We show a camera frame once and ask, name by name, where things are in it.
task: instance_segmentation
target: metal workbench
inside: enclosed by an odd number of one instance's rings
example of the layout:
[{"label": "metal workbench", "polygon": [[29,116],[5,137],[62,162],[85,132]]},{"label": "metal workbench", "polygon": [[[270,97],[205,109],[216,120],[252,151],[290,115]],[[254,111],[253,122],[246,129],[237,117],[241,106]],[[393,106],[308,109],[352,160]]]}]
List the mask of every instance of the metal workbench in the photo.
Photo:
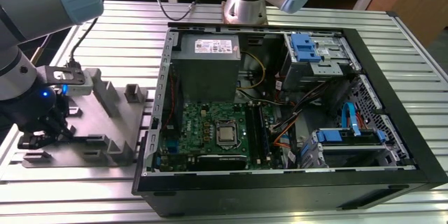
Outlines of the metal workbench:
[{"label": "metal workbench", "polygon": [[[173,17],[186,9],[166,4]],[[220,5],[198,5],[185,22],[218,23]],[[446,75],[402,26],[384,12],[304,9],[293,15],[268,8],[272,25],[356,28],[397,92],[428,145],[448,170]],[[76,51],[84,67],[98,67],[114,87],[137,83],[153,97],[166,19],[154,3],[105,2],[102,17]],[[89,24],[74,27],[53,59],[62,65]],[[149,125],[149,116],[142,124]],[[134,166],[22,168],[17,128],[0,147],[0,223],[446,223],[448,186],[412,193],[366,210],[162,219],[132,196]]]}]

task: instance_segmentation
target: screw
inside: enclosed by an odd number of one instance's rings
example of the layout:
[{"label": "screw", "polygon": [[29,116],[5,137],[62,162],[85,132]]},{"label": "screw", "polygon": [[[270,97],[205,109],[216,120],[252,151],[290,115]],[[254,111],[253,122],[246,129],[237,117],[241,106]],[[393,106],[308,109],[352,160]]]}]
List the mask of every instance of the screw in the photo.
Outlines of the screw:
[{"label": "screw", "polygon": [[22,73],[22,74],[28,73],[28,67],[21,66],[20,67],[20,73]]}]

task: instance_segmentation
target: ram slot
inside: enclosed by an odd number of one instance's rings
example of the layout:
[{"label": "ram slot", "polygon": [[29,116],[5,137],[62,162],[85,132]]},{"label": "ram slot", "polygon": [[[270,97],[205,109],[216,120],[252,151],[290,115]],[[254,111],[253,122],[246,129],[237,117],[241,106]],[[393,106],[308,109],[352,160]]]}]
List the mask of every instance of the ram slot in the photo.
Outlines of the ram slot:
[{"label": "ram slot", "polygon": [[245,127],[249,142],[250,162],[253,165],[260,165],[266,160],[265,158],[269,149],[261,107],[257,105],[248,105],[245,107]]}]

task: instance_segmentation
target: open pc tower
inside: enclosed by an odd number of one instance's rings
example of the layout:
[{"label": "open pc tower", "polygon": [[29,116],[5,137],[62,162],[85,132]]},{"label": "open pc tower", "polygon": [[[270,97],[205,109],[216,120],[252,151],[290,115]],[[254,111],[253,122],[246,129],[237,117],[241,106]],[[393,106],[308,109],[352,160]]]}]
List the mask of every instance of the open pc tower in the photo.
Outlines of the open pc tower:
[{"label": "open pc tower", "polygon": [[364,209],[448,182],[356,30],[169,27],[133,183],[158,215]]}]

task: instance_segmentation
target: power supply label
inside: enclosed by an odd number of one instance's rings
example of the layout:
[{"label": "power supply label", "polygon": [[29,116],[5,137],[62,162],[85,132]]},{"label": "power supply label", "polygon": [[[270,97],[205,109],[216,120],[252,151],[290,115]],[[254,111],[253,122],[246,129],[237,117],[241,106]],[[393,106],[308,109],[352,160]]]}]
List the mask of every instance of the power supply label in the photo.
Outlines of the power supply label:
[{"label": "power supply label", "polygon": [[226,39],[198,39],[194,42],[194,52],[198,54],[230,54],[232,41]]}]

